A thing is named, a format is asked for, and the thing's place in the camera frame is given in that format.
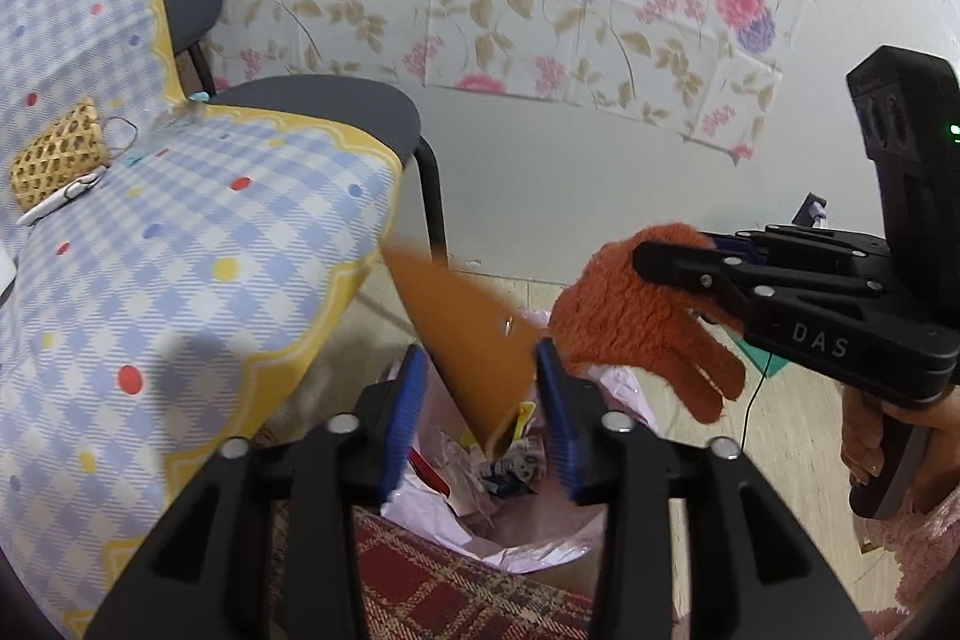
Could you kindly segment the person right hand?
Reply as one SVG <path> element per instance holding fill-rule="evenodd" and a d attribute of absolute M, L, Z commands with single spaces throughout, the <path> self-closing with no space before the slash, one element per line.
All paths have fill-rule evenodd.
<path fill-rule="evenodd" d="M 846 386 L 841 461 L 851 510 L 887 521 L 903 509 L 928 513 L 958 487 L 958 388 L 924 409 L 896 408 Z"/>

